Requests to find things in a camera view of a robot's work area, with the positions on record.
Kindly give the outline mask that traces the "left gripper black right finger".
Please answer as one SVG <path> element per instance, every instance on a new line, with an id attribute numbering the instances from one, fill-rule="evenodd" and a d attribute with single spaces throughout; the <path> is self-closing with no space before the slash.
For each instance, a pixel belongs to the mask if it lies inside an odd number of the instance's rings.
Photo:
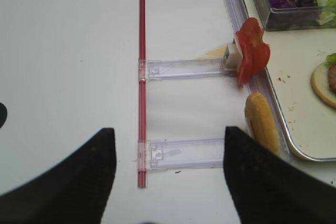
<path id="1" fill-rule="evenodd" d="M 236 126 L 223 171 L 241 223 L 335 223 L 335 187 L 293 167 Z"/>

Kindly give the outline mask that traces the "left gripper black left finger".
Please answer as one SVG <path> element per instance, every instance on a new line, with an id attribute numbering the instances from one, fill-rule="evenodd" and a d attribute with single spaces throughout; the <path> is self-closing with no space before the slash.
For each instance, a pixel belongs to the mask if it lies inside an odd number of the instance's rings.
<path id="1" fill-rule="evenodd" d="M 1 223 L 100 223 L 115 172 L 114 129 L 104 128 L 49 171 L 1 195 Z"/>

